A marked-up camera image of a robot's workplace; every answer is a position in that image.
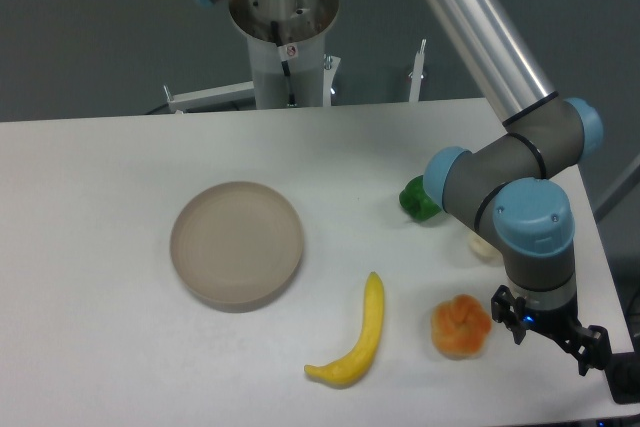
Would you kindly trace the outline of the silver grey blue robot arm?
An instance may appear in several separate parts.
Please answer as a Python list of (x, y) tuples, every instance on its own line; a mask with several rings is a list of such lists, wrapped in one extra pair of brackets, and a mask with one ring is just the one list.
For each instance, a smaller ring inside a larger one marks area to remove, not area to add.
[[(424, 190), (502, 254), (508, 284), (492, 297), (492, 318), (516, 342), (535, 332), (572, 355), (581, 372), (602, 370), (612, 356), (608, 332), (579, 321), (575, 222), (553, 181), (599, 147), (601, 120), (586, 102), (558, 96), (497, 0), (427, 2), (506, 132), (478, 152), (438, 152)], [(329, 99), (324, 34), (338, 7), (338, 0), (229, 0), (235, 26), (260, 45), (250, 57), (258, 107)]]

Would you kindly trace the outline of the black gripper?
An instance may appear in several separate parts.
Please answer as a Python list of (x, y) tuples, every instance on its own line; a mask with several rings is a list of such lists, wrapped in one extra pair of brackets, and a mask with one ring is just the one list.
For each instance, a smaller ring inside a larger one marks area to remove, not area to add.
[(584, 326), (577, 319), (577, 287), (566, 282), (549, 291), (534, 291), (510, 282), (500, 285), (491, 298), (491, 317), (512, 334), (516, 345), (527, 330), (545, 335), (577, 362), (578, 374), (604, 371), (610, 363), (610, 339), (606, 328)]

